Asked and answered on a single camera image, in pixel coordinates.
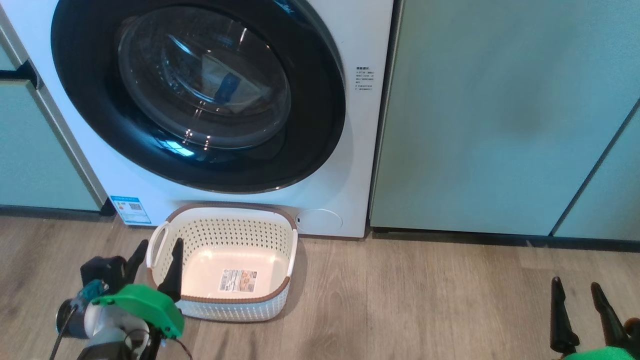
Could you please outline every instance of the washing machine door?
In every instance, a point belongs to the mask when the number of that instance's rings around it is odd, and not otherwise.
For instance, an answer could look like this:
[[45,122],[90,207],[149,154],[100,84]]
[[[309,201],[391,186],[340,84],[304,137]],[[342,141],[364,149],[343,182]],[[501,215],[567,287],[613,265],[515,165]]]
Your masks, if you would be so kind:
[[316,171],[342,133],[340,60],[306,2],[60,0],[51,45],[93,130],[180,184],[288,186]]

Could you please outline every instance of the product label sticker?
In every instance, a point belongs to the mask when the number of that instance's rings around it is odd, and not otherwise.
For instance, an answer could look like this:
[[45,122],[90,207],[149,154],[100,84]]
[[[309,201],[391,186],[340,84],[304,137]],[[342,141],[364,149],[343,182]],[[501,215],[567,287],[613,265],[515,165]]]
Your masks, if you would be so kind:
[[224,269],[222,271],[222,280],[220,280],[220,291],[252,293],[255,289],[255,279],[257,277],[257,271]]
[[357,92],[373,90],[373,83],[376,79],[376,72],[369,66],[357,66],[354,84]]
[[126,224],[151,224],[137,197],[112,196],[111,201]]

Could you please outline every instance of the laminate floorboard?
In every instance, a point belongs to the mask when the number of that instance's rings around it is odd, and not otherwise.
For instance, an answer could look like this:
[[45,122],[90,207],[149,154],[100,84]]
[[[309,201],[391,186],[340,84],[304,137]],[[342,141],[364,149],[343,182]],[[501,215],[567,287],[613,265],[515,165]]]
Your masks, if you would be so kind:
[[[0,359],[48,359],[54,314],[94,256],[128,258],[151,229],[0,217]],[[548,347],[550,282],[559,275],[573,330],[604,344],[589,285],[598,281],[624,322],[640,316],[640,254],[419,241],[303,238],[287,304],[274,320],[232,324],[188,318],[194,359],[325,360],[557,358]],[[139,271],[137,281],[145,282]],[[57,359],[85,342],[63,340]],[[186,359],[176,343],[158,359]]]

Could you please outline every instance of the light green cabinet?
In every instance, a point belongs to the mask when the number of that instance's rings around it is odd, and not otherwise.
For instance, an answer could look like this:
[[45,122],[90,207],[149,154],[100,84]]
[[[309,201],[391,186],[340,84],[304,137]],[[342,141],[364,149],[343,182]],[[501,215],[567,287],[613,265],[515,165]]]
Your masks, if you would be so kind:
[[34,95],[0,80],[0,205],[100,210]]
[[630,119],[554,235],[640,240],[640,111]]
[[24,61],[0,8],[0,206],[100,211],[106,196],[82,154],[69,147],[74,139],[62,135],[63,119],[50,112],[57,108],[46,88],[15,79],[24,77],[15,72]]
[[548,235],[640,96],[640,2],[403,4],[371,225]]

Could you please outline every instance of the laundry basket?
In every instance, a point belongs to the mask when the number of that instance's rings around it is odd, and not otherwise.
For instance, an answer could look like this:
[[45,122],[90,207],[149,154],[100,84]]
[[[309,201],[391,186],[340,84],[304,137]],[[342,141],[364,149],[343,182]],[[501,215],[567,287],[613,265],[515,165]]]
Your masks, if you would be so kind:
[[176,210],[149,239],[147,268],[155,287],[166,276],[179,238],[184,240],[182,299],[176,305],[184,315],[259,322],[282,310],[298,244],[296,224],[287,213],[230,203]]

